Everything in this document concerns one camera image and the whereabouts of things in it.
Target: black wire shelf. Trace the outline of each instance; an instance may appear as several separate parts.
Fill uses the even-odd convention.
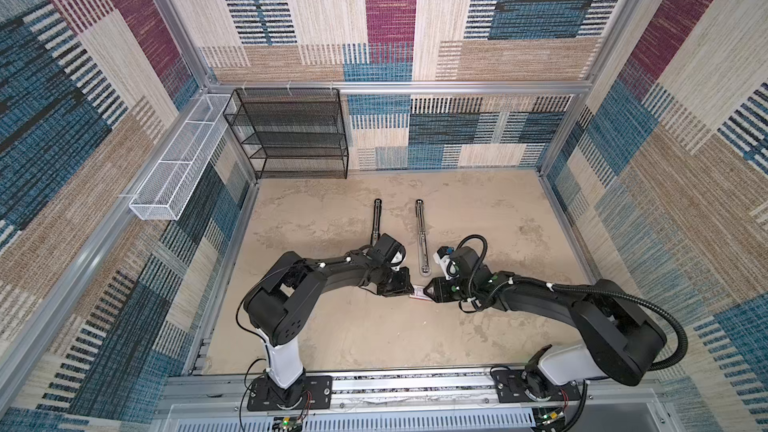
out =
[[[237,89],[224,114],[256,178],[347,178],[336,89]]]

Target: white wire basket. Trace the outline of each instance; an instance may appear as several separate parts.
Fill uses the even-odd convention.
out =
[[[178,220],[226,129],[229,95],[206,94],[130,201],[141,220]]]

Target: beige table surface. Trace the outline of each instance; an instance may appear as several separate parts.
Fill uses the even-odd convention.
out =
[[[265,179],[216,322],[206,374],[243,373],[264,356],[258,338],[235,324],[235,309],[285,251],[339,256],[370,239],[373,201],[383,200],[382,233],[406,246],[418,273],[415,200],[425,202],[430,256],[469,234],[488,240],[485,263],[560,283],[584,283],[532,170],[361,174],[347,180]],[[479,241],[471,241],[480,251]],[[431,262],[432,276],[440,274]],[[249,324],[245,312],[241,323]],[[307,370],[523,362],[546,344],[578,339],[575,329],[524,312],[463,314],[456,303],[383,298],[341,288],[320,300],[299,335]]]

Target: red wire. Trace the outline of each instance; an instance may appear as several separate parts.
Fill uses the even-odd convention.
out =
[[[568,406],[568,394],[563,389],[560,389],[560,392],[563,395],[563,412],[565,412],[565,408]]]
[[[300,420],[304,420],[310,416],[310,408],[312,408],[312,392],[307,391],[306,404],[304,404],[304,407],[302,408],[301,415],[299,416]]]

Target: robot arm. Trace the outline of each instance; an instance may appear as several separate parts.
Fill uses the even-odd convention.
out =
[[[406,248],[387,234],[375,245],[342,257],[318,260],[286,252],[246,294],[243,308],[273,347],[288,344],[304,328],[323,292],[373,283],[383,297],[412,294],[408,267],[400,267],[405,257]],[[293,289],[291,295],[283,287]]]
[[[463,246],[469,238],[483,241],[484,252]],[[512,272],[493,273],[482,262],[485,239],[469,236],[454,250],[441,247],[435,254],[445,277],[434,278],[424,293],[435,302],[468,304],[474,313],[486,308],[530,312],[575,327],[583,343],[540,350],[526,367],[533,396],[550,395],[571,380],[607,376],[624,385],[638,385],[648,370],[679,362],[686,354],[687,337],[671,314],[643,299],[626,294],[612,281],[594,285],[560,285]],[[670,323],[677,335],[677,350],[654,362],[667,343],[661,327],[640,305]]]
[[[481,238],[473,235],[469,238]],[[571,380],[608,376],[637,385],[648,370],[676,364],[685,356],[682,327],[658,306],[624,293],[615,283],[594,286],[551,284],[511,272],[493,273],[474,249],[441,247],[435,259],[444,278],[435,278],[425,294],[435,302],[468,304],[475,313],[486,308],[530,312],[575,327],[582,343],[568,348],[543,348],[525,368],[524,379],[534,400],[545,399]],[[269,357],[268,385],[275,402],[286,408],[298,403],[304,380],[296,336],[306,325],[320,294],[345,286],[376,285],[384,297],[413,293],[408,268],[400,264],[405,248],[387,234],[337,258],[302,258],[286,252],[244,297],[242,306],[264,340]],[[670,322],[677,333],[675,353],[654,362],[667,336],[639,305]]]

